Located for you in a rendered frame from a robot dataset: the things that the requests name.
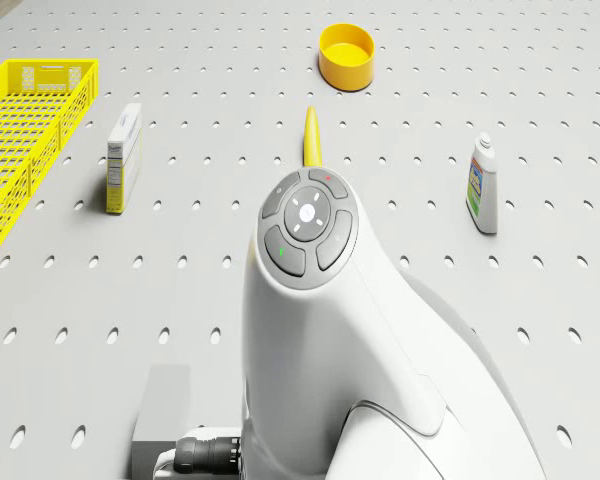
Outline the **banana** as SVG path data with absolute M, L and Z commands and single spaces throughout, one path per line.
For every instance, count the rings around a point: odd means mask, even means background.
M 303 168 L 286 175 L 267 195 L 258 218 L 264 253 L 283 272 L 301 277 L 312 243 L 326 230 L 331 206 L 328 195 L 309 178 L 322 165 L 316 110 L 307 110 Z

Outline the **yellow and white box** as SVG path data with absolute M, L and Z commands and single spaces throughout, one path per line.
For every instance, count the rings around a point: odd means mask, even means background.
M 141 131 L 141 104 L 129 103 L 107 142 L 107 213 L 121 214 L 129 202 L 141 163 Z

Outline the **small white bottle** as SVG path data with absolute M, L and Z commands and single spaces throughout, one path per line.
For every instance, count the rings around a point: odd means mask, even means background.
M 484 234 L 498 231 L 498 163 L 490 136 L 482 132 L 475 139 L 468 173 L 466 204 L 471 217 Z

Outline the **yellow bowl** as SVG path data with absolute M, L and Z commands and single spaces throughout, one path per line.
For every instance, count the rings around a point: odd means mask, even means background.
M 320 72 L 339 90 L 362 90 L 373 81 L 374 54 L 371 35 L 354 24 L 332 24 L 319 38 Z

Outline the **yellow basket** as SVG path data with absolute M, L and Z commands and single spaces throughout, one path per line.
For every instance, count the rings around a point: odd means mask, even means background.
M 95 58 L 0 65 L 0 246 L 98 95 Z

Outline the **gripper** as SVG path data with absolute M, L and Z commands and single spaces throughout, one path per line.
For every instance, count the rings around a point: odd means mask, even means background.
M 241 428 L 188 431 L 158 456 L 152 480 L 242 480 Z

